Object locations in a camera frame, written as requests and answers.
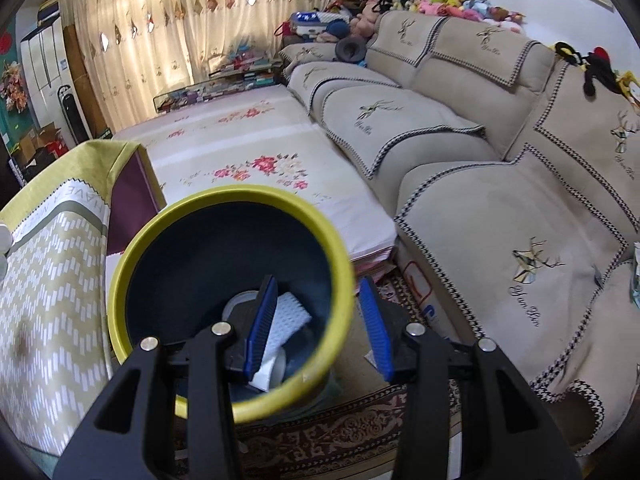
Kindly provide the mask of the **pile of plush toys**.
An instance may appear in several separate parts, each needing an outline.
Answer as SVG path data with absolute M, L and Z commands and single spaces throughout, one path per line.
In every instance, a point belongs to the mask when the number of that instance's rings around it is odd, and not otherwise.
M 483 22 L 502 27 L 516 34 L 523 33 L 525 16 L 502 6 L 495 6 L 490 0 L 372 0 L 374 13 L 408 11 L 424 15 L 462 18 L 471 22 Z

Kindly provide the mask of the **beige sectional sofa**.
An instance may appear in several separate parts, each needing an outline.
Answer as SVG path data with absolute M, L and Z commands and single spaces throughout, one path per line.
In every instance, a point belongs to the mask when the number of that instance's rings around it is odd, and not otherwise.
M 428 324 L 493 339 L 588 456 L 639 391 L 639 117 L 548 47 L 390 11 L 362 64 L 281 51 L 288 88 L 399 236 Z

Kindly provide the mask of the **black neck pillow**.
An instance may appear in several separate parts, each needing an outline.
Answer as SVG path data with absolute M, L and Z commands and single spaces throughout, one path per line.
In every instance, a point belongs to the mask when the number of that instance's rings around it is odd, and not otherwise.
M 367 55 L 367 41 L 359 36 L 348 36 L 335 45 L 337 61 L 348 64 L 361 64 Z

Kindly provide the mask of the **yellow rimmed trash bin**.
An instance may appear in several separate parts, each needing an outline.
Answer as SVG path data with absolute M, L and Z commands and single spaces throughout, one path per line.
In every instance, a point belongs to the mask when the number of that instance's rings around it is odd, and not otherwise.
M 345 244 L 322 212 L 265 185 L 227 185 L 179 200 L 130 240 L 107 299 L 108 336 L 124 362 L 147 336 L 161 344 L 223 321 L 233 298 L 273 276 L 309 321 L 280 345 L 283 382 L 231 390 L 238 424 L 310 405 L 329 381 L 352 324 L 355 275 Z

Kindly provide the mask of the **yellow patterned tablecloth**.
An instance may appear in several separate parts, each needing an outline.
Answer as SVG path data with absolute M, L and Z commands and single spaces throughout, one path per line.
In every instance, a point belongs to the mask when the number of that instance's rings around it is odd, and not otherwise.
M 166 205 L 136 142 L 93 140 L 52 162 L 1 211 L 1 414 L 59 456 L 113 375 L 106 259 Z

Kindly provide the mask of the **black red yellow plush toy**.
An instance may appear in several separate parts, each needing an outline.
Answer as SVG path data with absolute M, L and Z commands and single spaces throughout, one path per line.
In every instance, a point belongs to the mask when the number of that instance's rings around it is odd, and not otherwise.
M 609 92 L 623 96 L 635 110 L 639 110 L 639 79 L 631 70 L 625 73 L 614 70 L 605 48 L 595 47 L 591 52 L 582 55 L 570 44 L 558 41 L 552 44 L 550 49 L 563 61 L 578 67 L 584 73 L 582 88 L 587 98 L 596 97 L 596 80 Z

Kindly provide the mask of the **cream embroidered curtain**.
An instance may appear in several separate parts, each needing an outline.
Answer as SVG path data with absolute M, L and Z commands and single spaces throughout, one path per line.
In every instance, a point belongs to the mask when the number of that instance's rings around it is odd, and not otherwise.
M 242 44 L 276 53 L 276 31 L 326 0 L 60 0 L 107 125 L 155 116 L 154 96 L 201 82 Z

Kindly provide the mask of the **patterned brown rug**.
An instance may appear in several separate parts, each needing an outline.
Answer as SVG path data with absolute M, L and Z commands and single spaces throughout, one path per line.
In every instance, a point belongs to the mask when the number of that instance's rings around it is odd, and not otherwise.
M 359 312 L 330 378 L 311 404 L 239 426 L 244 479 L 374 479 L 390 475 L 407 404 L 366 359 Z

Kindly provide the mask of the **glass coffee table with clutter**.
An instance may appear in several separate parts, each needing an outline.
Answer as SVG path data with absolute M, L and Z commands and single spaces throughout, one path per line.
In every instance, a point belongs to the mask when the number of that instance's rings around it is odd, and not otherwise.
M 154 96 L 154 110 L 157 114 L 165 114 L 222 96 L 274 86 L 280 82 L 282 67 L 281 60 L 263 58 L 254 64 L 218 70 L 206 81 Z

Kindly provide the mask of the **white tissue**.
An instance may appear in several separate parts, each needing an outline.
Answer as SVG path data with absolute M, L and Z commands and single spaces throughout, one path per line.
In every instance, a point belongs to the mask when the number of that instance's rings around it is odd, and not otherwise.
M 251 387 L 269 392 L 282 384 L 288 357 L 284 346 L 310 321 L 311 315 L 293 294 L 278 298 L 262 364 L 248 383 Z

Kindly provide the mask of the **black tower fan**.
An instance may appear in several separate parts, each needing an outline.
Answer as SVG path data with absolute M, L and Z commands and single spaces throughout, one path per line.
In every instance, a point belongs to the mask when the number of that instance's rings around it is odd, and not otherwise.
M 91 140 L 92 136 L 85 125 L 85 119 L 82 118 L 72 87 L 69 84 L 62 84 L 58 88 L 58 102 L 74 143 L 81 144 Z

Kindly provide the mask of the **floral mattress pad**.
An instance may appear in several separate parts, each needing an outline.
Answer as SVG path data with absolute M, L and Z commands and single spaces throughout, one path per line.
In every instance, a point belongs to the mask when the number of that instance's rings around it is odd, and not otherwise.
M 216 186 L 270 186 L 318 208 L 341 234 L 353 263 L 380 262 L 393 249 L 393 220 L 282 86 L 191 105 L 115 138 L 145 147 L 167 203 Z

